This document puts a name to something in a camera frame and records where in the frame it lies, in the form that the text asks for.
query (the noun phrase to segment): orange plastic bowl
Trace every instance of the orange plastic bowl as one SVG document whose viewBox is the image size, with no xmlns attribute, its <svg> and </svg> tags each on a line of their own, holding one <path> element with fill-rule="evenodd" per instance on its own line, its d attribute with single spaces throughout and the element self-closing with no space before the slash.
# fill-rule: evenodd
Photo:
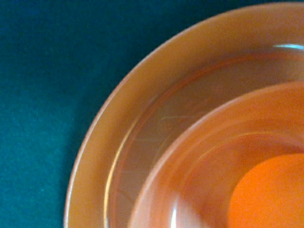
<svg viewBox="0 0 304 228">
<path fill-rule="evenodd" d="M 125 228 L 152 167 L 213 109 L 266 86 L 303 80 L 304 5 L 254 6 L 173 37 L 113 91 L 79 150 L 64 227 Z"/>
<path fill-rule="evenodd" d="M 249 93 L 204 116 L 154 167 L 129 228 L 227 227 L 233 189 L 250 169 L 304 152 L 303 116 L 304 82 Z"/>
</svg>

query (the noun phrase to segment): green felt surface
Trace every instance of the green felt surface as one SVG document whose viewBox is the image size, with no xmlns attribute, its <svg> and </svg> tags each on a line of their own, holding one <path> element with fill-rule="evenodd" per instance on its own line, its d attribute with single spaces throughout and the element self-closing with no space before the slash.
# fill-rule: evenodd
<svg viewBox="0 0 304 228">
<path fill-rule="evenodd" d="M 99 108 L 147 54 L 213 15 L 270 1 L 0 1 L 0 227 L 62 227 Z"/>
</svg>

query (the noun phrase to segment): orange liquid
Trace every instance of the orange liquid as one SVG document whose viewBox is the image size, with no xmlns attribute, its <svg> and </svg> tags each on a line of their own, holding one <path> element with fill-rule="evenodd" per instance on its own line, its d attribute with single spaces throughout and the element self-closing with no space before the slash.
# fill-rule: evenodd
<svg viewBox="0 0 304 228">
<path fill-rule="evenodd" d="M 251 169 L 237 184 L 229 228 L 304 228 L 304 153 L 281 155 Z"/>
</svg>

